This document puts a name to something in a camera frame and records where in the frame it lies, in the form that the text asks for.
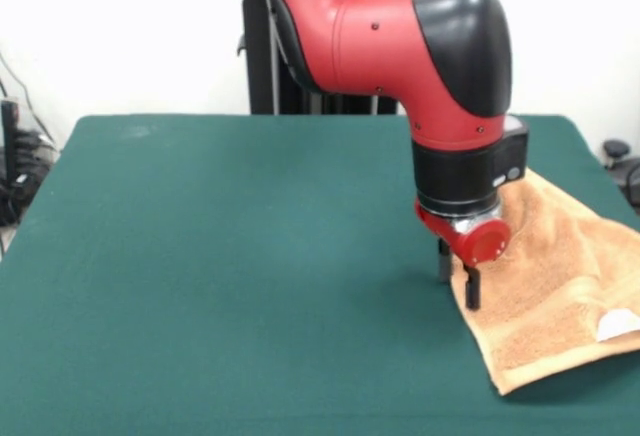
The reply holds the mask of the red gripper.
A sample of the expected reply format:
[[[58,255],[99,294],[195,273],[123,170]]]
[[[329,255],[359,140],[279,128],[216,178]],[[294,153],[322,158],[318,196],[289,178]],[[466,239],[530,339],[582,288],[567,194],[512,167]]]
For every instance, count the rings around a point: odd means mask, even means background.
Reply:
[[[481,271],[478,264],[499,258],[511,239],[511,230],[502,219],[502,206],[474,216],[445,218],[426,211],[418,201],[415,211],[422,223],[438,240],[438,277],[448,284],[453,273],[452,253],[464,264],[465,306],[468,310],[481,308]]]

